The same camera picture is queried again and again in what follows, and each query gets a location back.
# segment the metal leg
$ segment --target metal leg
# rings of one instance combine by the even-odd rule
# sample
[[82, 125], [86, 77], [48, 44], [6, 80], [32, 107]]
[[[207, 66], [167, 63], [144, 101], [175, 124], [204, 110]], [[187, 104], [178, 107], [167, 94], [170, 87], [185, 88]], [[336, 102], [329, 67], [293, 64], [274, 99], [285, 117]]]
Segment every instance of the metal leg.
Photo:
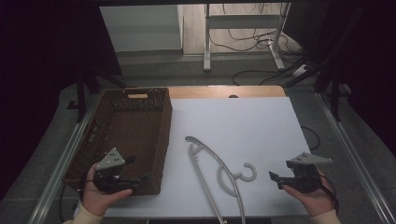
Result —
[[206, 4], [206, 15], [205, 15], [205, 50], [204, 50], [204, 71], [210, 71], [210, 41], [209, 41], [209, 27], [210, 27], [210, 13], [209, 5]]
[[271, 54], [273, 55], [273, 58], [275, 60], [276, 67], [277, 67], [278, 70], [285, 70], [285, 64], [283, 64], [282, 59], [280, 58], [280, 55], [277, 52], [277, 44], [279, 42], [280, 34], [282, 33], [283, 24], [285, 23], [286, 14], [287, 14], [288, 9], [289, 9], [289, 4], [290, 3], [286, 3], [285, 6], [283, 8], [281, 8], [282, 12], [280, 14], [279, 22], [278, 22], [278, 25], [277, 25], [277, 28], [276, 28], [274, 41], [269, 41], [268, 42], [268, 44], [270, 45], [269, 48], [271, 50]]

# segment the wall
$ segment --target wall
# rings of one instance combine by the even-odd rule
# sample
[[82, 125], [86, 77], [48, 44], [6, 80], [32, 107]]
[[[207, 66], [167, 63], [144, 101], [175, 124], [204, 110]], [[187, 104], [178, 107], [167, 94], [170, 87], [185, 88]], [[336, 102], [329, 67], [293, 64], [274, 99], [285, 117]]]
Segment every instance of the wall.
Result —
[[177, 6], [100, 9], [116, 52], [181, 49]]

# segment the brown wicker basket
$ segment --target brown wicker basket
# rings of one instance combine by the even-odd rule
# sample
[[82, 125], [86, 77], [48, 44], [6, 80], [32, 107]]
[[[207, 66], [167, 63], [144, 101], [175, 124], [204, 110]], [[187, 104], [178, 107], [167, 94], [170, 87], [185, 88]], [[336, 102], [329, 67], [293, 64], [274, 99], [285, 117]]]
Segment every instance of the brown wicker basket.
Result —
[[134, 195], [159, 194], [171, 118], [166, 88], [104, 91], [64, 183], [77, 190], [81, 177], [115, 147], [124, 158], [135, 156], [134, 163], [123, 167], [123, 179], [148, 177]]

